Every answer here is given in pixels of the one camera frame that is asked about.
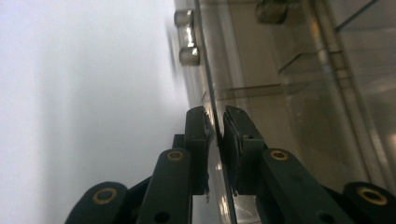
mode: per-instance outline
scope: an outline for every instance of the screw hole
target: screw hole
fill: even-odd
[[[157,215],[155,215],[154,220],[157,223],[165,223],[165,222],[169,221],[170,218],[171,218],[171,216],[169,215],[169,213],[159,212],[159,213],[157,213]]]
[[[319,212],[318,217],[324,223],[334,223],[335,222],[334,217],[332,217],[332,215],[325,213],[325,212]]]
[[[285,155],[283,155],[281,152],[274,153],[274,156],[276,156],[278,158],[284,158],[285,157]]]
[[[113,196],[113,192],[110,190],[102,191],[98,193],[98,199],[100,200],[107,200]]]
[[[364,195],[365,195],[367,198],[371,199],[371,200],[376,200],[376,201],[381,200],[381,197],[379,197],[379,195],[374,194],[374,193],[372,193],[372,192],[364,192]]]
[[[246,138],[246,139],[253,139],[254,138],[254,136],[251,135],[251,134],[245,134],[243,137]]]
[[[176,153],[176,152],[173,152],[173,153],[169,153],[169,157],[170,158],[180,158],[180,154],[179,153]]]

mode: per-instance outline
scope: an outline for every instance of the white wall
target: white wall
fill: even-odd
[[[0,3],[0,223],[63,223],[90,187],[151,175],[200,104],[172,68],[173,13],[170,0]]]

